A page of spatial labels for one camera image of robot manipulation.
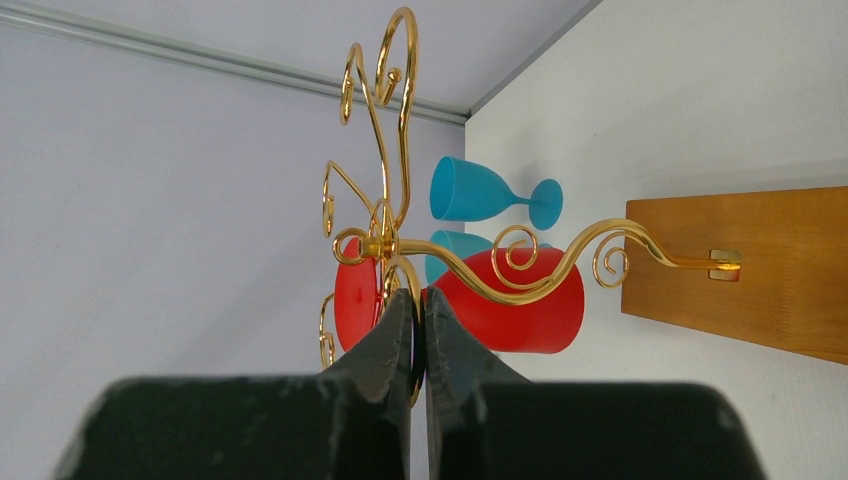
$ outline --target black object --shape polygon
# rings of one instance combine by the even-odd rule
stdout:
[[[427,290],[423,310],[419,329],[398,292],[377,327],[316,376],[113,384],[56,477],[408,478],[409,398],[426,367],[434,479],[764,478],[712,389],[534,384],[471,337],[439,290]]]

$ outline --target teal wine glass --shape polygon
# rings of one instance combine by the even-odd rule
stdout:
[[[530,223],[547,230],[562,212],[562,188],[549,178],[536,185],[530,198],[522,198],[491,169],[455,157],[443,157],[433,172],[430,213],[436,220],[479,222],[512,205],[528,205]]]
[[[454,255],[463,260],[476,253],[492,249],[492,242],[479,235],[474,235],[473,233],[452,232],[450,230],[436,230],[430,237],[430,241],[436,245],[447,248],[453,252]],[[546,243],[539,246],[542,248],[550,248],[550,245]],[[434,283],[447,271],[447,265],[438,258],[432,255],[427,255],[424,258],[424,274],[427,277],[428,283]]]

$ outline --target gray wall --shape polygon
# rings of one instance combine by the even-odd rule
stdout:
[[[0,478],[48,475],[117,378],[317,372],[336,268],[319,186],[334,159],[379,192],[365,109],[342,127],[330,99],[9,27],[0,44]],[[463,130],[413,120],[410,143],[403,233],[426,238]],[[337,224],[362,226],[334,193]]]

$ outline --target ceiling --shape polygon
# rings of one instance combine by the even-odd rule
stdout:
[[[375,68],[389,0],[34,0],[29,3],[340,78],[350,44]],[[418,97],[472,108],[597,0],[407,0],[419,26]],[[392,63],[403,67],[403,52]]]

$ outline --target brown wooden plank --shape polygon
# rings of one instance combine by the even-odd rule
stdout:
[[[632,200],[673,255],[738,250],[738,282],[656,263],[632,241],[621,311],[848,364],[848,187]]]

